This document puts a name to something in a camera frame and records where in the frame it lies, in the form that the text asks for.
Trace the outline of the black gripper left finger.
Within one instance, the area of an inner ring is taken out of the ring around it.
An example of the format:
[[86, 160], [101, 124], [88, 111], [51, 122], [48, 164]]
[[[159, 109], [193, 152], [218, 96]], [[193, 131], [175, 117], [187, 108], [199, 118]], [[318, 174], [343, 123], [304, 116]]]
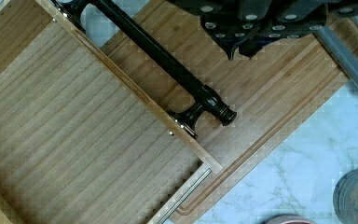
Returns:
[[236, 50], [245, 57], [253, 57], [260, 50], [257, 46], [260, 23], [254, 14], [243, 18], [235, 14], [205, 14], [200, 16], [200, 24], [230, 61]]

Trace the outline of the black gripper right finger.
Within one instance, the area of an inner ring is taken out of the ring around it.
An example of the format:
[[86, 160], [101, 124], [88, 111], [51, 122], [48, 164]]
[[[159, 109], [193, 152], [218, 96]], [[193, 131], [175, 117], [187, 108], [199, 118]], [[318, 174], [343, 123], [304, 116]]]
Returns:
[[274, 6], [261, 21], [256, 32], [239, 46], [239, 53], [253, 57], [275, 41], [296, 39], [324, 28], [326, 6]]

